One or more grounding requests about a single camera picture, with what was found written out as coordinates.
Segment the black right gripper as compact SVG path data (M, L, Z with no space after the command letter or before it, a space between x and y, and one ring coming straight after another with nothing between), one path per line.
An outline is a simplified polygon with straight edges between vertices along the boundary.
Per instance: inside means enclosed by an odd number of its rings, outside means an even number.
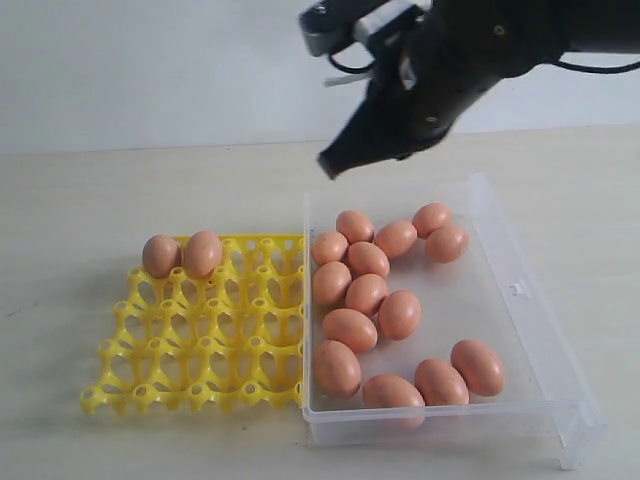
M336 179L431 148L497 83L559 59L563 47L555 1L435 1L317 163Z

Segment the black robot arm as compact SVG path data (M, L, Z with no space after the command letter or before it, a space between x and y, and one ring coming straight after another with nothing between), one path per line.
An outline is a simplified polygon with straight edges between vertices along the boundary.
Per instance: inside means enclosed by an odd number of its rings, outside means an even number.
M433 1L409 5L394 41L375 54L366 95L318 156L331 179L403 160L440 143L458 118L504 79L548 64L582 73L616 67L562 61L568 52L636 54L636 1Z

